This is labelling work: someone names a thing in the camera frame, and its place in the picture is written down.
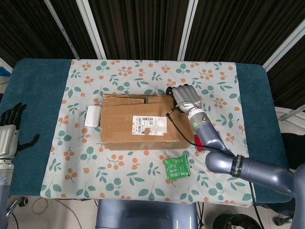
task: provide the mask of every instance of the barcode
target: barcode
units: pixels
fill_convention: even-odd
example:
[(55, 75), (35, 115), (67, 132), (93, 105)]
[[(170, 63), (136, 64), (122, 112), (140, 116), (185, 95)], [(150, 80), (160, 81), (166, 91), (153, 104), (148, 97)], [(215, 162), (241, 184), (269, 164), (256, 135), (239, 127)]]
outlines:
[(138, 118), (138, 133), (141, 133), (141, 118)]
[(143, 118), (144, 121), (153, 121), (153, 118)]

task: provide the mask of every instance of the black curtain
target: black curtain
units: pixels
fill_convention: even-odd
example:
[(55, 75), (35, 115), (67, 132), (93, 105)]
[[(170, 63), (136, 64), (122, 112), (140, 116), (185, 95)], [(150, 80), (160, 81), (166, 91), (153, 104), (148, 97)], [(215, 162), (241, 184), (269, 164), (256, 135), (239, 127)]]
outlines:
[(73, 58), (42, 0), (0, 1), (0, 57), (14, 67), (23, 58)]
[(81, 59), (97, 59), (81, 13), (74, 0), (50, 0), (77, 54)]
[(263, 65), (304, 18), (304, 0), (199, 0), (185, 60)]
[(177, 60), (188, 0), (89, 0), (108, 59)]
[(305, 37), (268, 72), (275, 106), (296, 109), (305, 104)]

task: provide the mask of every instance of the teal table edge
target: teal table edge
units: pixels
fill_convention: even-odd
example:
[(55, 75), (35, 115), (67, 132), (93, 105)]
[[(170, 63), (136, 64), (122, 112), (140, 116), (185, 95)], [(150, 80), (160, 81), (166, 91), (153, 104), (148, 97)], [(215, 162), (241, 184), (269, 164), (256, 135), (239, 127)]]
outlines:
[[(31, 141), (35, 134), (41, 138), (13, 159), (11, 195), (40, 195), (70, 64), (71, 60), (23, 59), (13, 69), (0, 114), (18, 102), (27, 104), (20, 143)], [(260, 65), (241, 63), (236, 64), (236, 69), (249, 157), (288, 167), (265, 70)], [(261, 186), (255, 185), (254, 189), (258, 203), (291, 200)]]

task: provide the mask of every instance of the robotic finger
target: robotic finger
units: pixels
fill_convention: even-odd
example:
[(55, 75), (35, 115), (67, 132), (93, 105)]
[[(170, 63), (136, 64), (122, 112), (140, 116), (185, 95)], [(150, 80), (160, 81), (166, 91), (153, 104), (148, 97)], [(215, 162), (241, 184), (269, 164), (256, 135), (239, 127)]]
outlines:
[(40, 137), (40, 135), (35, 135), (33, 140), (31, 140), (28, 143), (24, 143), (22, 145), (19, 144), (19, 142), (18, 142), (17, 151), (19, 152), (19, 151), (22, 151), (22, 150), (25, 150), (27, 148), (30, 148), (30, 147), (34, 146), (38, 142), (39, 137)]
[(4, 116), (4, 120), (3, 120), (3, 125), (7, 125), (9, 123), (10, 113), (11, 113), (11, 109), (9, 109), (6, 112), (6, 114)]
[(13, 125), (16, 126), (16, 130), (19, 130), (20, 128), (20, 123), (21, 123), (21, 115), (22, 115), (22, 112), (24, 111), (24, 109), (27, 107), (26, 104), (20, 106), (18, 108), (18, 110), (16, 111), (16, 115), (14, 117), (14, 121), (13, 121)]
[(3, 126), (3, 121), (5, 118), (5, 114), (7, 113), (8, 110), (6, 110), (5, 112), (2, 113), (2, 115), (0, 116), (0, 126)]
[(16, 105), (12, 108), (11, 113), (10, 113), (10, 118), (9, 118), (9, 123), (8, 123), (8, 125), (13, 124), (14, 118), (15, 118), (15, 114), (16, 114), (16, 112), (18, 111), (18, 109), (20, 108), (20, 106), (21, 106), (21, 103), (18, 103), (18, 104), (16, 104)]

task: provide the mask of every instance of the white cable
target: white cable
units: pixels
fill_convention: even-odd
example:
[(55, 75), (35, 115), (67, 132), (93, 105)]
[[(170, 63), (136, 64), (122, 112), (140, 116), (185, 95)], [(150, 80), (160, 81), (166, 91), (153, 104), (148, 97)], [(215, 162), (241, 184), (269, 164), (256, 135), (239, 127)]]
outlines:
[[(35, 205), (35, 203), (36, 203), (38, 200), (40, 200), (40, 199), (44, 199), (44, 200), (46, 201), (46, 203), (47, 203), (47, 206), (46, 206), (46, 208), (45, 208), (43, 211), (41, 211), (41, 212), (34, 212), (34, 205)], [(76, 219), (77, 219), (78, 225), (79, 225), (80, 228), (82, 229), (81, 223), (80, 223), (80, 221), (79, 221), (77, 215), (75, 214), (75, 212), (74, 212), (71, 208), (69, 208), (67, 205), (65, 205), (64, 203), (62, 203), (61, 201), (59, 201), (59, 200), (57, 200), (57, 199), (54, 199), (54, 200), (57, 201), (57, 202), (59, 202), (59, 203), (61, 203), (62, 205), (64, 205), (67, 209), (69, 209), (69, 210), (73, 213), (73, 215), (74, 215), (74, 216), (76, 217)], [(42, 214), (43, 212), (45, 212), (45, 211), (47, 210), (48, 206), (49, 206), (48, 200), (45, 199), (45, 198), (40, 197), (40, 198), (38, 198), (37, 200), (35, 200), (34, 203), (32, 204), (32, 212), (33, 212), (33, 214), (35, 214), (35, 215), (40, 215), (40, 214)]]

